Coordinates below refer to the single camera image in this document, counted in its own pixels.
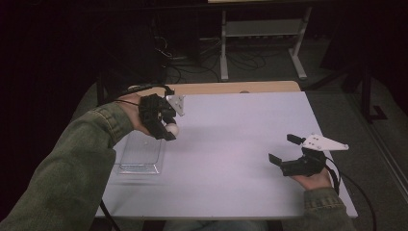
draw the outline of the black cable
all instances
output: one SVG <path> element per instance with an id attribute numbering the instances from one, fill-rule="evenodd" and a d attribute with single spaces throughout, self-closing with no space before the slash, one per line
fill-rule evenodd
<path id="1" fill-rule="evenodd" d="M 128 103 L 128 104 L 135 105 L 135 106 L 137 106 L 137 107 L 139 106 L 139 104 L 132 103 L 132 102 L 129 102 L 129 101 L 126 101 L 126 100 L 121 100 L 121 99 L 116 99 L 116 100 L 114 100 L 114 102 Z"/>
<path id="2" fill-rule="evenodd" d="M 340 186 L 340 183 L 342 183 L 342 173 L 340 172 L 339 167 L 337 167 L 337 165 L 334 163 L 332 159 L 327 158 L 327 157 L 326 159 L 329 160 L 331 163 L 333 163 L 334 167 L 336 167 L 336 170 L 339 172 L 339 186 Z"/>
<path id="3" fill-rule="evenodd" d="M 319 159 L 316 159 L 316 158 L 313 158 L 313 157 L 310 157 L 310 158 L 315 160 L 315 161 L 319 161 L 319 162 L 322 163 L 322 161 L 320 161 Z M 339 181 L 336 184 L 336 179 L 337 179 L 336 172 L 333 169 L 331 169 L 326 163 L 323 163 L 325 165 L 325 167 L 329 170 L 330 175 L 332 176 L 332 178 L 334 177 L 333 182 L 334 182 L 334 185 L 335 185 L 336 193 L 339 194 L 339 186 L 340 186 L 341 179 L 342 179 L 342 177 L 345 177 L 349 182 L 351 182 L 360 191 L 362 196 L 366 199 L 366 202 L 370 207 L 370 212 L 371 212 L 371 217 L 372 217 L 372 230 L 376 231 L 377 230 L 377 218 L 376 218 L 374 209 L 373 209 L 373 207 L 371 205 L 371 202 L 369 200 L 369 197 L 366 195 L 364 190 L 355 181 L 353 181 L 349 176 L 345 175 L 342 171 L 340 171 L 340 169 L 336 166 L 336 164 L 334 164 L 333 160 L 331 160 L 331 159 L 329 159 L 327 157 L 326 157 L 326 159 L 329 160 L 330 162 L 332 162 L 333 165 L 336 167 L 337 171 L 339 172 Z"/>
<path id="4" fill-rule="evenodd" d="M 101 200 L 100 207 L 101 207 L 101 210 L 102 210 L 103 214 L 111 222 L 114 229 L 116 231 L 120 231 L 119 226 L 117 226 L 115 220 L 111 217 L 111 214 L 109 213 L 108 209 L 106 208 L 105 203 L 103 202 L 103 200 Z"/>
<path id="5" fill-rule="evenodd" d="M 345 177 L 349 182 L 351 182 L 360 191 L 360 193 L 363 195 L 363 197 L 366 199 L 366 202 L 370 207 L 371 216 L 372 216 L 372 230 L 376 231 L 377 230 L 377 217 L 375 215 L 374 208 L 371 205 L 369 197 L 366 195 L 366 193 L 363 191 L 363 189 L 355 181 L 353 181 L 349 176 L 347 176 L 343 172 L 342 172 L 342 176 Z"/>

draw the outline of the person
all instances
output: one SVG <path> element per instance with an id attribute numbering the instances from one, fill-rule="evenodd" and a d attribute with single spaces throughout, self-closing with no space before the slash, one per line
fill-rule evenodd
<path id="1" fill-rule="evenodd" d="M 119 99 L 140 102 L 136 93 Z M 138 109 L 113 102 L 72 121 L 37 167 L 26 192 L 0 222 L 0 230 L 89 230 L 115 163 L 115 144 L 133 130 L 149 135 Z M 306 189 L 305 230 L 353 230 L 325 170 L 293 179 Z M 239 221 L 228 226 L 234 224 L 240 226 Z"/>

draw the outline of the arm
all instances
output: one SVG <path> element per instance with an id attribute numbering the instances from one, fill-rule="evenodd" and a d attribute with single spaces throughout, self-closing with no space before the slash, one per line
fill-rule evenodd
<path id="1" fill-rule="evenodd" d="M 124 99 L 139 102 L 136 95 Z M 147 133 L 137 114 L 136 106 L 111 103 L 69 124 L 0 230 L 88 230 L 115 163 L 114 145 L 134 129 Z"/>
<path id="2" fill-rule="evenodd" d="M 324 169 L 313 176 L 293 176 L 306 189 L 304 193 L 304 230 L 355 230 L 345 205 L 331 186 Z"/>

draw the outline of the transparent container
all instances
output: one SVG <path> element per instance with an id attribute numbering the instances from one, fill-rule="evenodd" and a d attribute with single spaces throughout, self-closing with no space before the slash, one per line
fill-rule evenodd
<path id="1" fill-rule="evenodd" d="M 159 174 L 162 172 L 166 141 L 141 132 L 129 134 L 117 168 L 119 174 Z"/>

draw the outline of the white table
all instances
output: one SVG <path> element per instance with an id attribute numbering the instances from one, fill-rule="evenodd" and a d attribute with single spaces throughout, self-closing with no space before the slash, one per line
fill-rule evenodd
<path id="1" fill-rule="evenodd" d="M 103 200 L 115 217 L 295 218 L 303 189 L 268 161 L 301 156 L 287 134 L 321 134 L 304 92 L 197 94 L 185 98 L 180 134 L 166 143 L 162 173 L 112 172 Z M 127 142 L 115 149 L 117 161 Z M 356 210 L 342 184 L 347 213 Z"/>

